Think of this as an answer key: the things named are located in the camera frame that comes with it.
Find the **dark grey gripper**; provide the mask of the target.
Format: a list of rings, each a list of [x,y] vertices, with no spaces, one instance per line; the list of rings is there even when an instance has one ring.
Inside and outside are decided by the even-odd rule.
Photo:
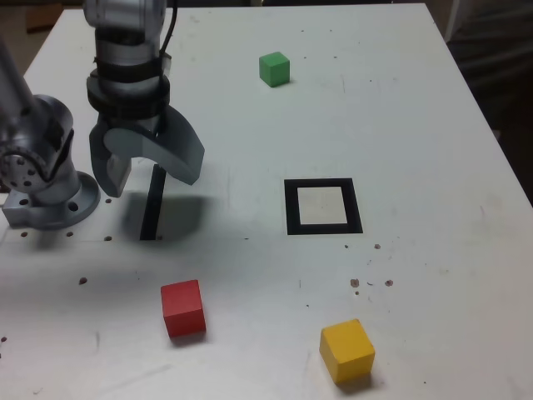
[[[192,125],[170,106],[145,119],[100,113],[89,144],[94,177],[112,198],[122,195],[132,168],[130,158],[152,160],[173,178],[192,185],[200,176],[205,153]]]

